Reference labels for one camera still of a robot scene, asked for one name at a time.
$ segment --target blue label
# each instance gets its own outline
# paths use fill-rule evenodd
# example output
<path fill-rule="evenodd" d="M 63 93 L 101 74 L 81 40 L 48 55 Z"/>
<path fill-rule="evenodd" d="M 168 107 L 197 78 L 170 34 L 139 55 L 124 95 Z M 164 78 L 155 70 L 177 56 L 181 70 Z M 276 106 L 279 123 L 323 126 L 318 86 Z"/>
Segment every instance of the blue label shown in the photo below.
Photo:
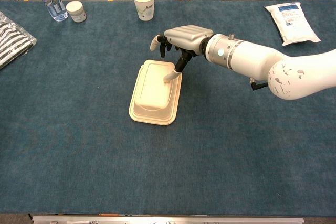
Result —
<path fill-rule="evenodd" d="M 285 10 L 294 10 L 299 9 L 297 5 L 287 5 L 287 6 L 281 6 L 279 7 L 279 11 L 283 12 Z"/>

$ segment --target bottle cap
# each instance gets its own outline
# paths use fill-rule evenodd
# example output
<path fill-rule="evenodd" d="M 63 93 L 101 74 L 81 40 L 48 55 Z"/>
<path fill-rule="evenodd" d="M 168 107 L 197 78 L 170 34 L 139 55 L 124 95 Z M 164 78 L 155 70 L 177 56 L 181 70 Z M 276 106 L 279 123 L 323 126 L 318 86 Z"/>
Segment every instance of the bottle cap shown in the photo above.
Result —
<path fill-rule="evenodd" d="M 71 15 L 79 15 L 84 11 L 81 1 L 71 1 L 67 4 L 67 11 Z"/>

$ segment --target paper cup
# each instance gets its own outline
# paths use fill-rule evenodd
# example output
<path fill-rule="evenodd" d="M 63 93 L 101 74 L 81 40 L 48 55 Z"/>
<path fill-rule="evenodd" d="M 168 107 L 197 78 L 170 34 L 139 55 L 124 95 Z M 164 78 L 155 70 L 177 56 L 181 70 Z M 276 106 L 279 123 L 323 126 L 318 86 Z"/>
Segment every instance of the paper cup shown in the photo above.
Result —
<path fill-rule="evenodd" d="M 143 21 L 151 20 L 154 16 L 154 0 L 134 0 L 138 16 Z"/>

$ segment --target table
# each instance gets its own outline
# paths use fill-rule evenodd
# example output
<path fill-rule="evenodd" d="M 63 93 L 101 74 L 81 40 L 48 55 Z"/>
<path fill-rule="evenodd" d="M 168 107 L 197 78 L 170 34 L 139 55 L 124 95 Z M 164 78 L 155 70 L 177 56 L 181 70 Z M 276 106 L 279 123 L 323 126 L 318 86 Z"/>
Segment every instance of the table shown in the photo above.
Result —
<path fill-rule="evenodd" d="M 334 0 L 301 0 L 322 41 L 286 47 L 264 9 L 275 3 L 157 1 L 142 22 L 133 2 L 84 2 L 77 24 L 41 2 L 1 1 L 38 42 L 0 71 L 0 212 L 335 216 L 336 89 L 284 101 L 199 56 L 173 124 L 128 115 L 140 66 L 160 59 L 151 39 L 172 27 L 291 56 L 335 48 Z"/>

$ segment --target black and white striped fabric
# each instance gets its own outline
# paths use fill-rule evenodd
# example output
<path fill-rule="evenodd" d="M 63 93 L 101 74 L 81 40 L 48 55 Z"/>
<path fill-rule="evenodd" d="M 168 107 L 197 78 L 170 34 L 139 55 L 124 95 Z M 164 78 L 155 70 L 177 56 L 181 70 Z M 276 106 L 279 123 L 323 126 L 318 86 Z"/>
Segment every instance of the black and white striped fabric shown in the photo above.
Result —
<path fill-rule="evenodd" d="M 35 43 L 36 38 L 0 12 L 0 69 Z"/>

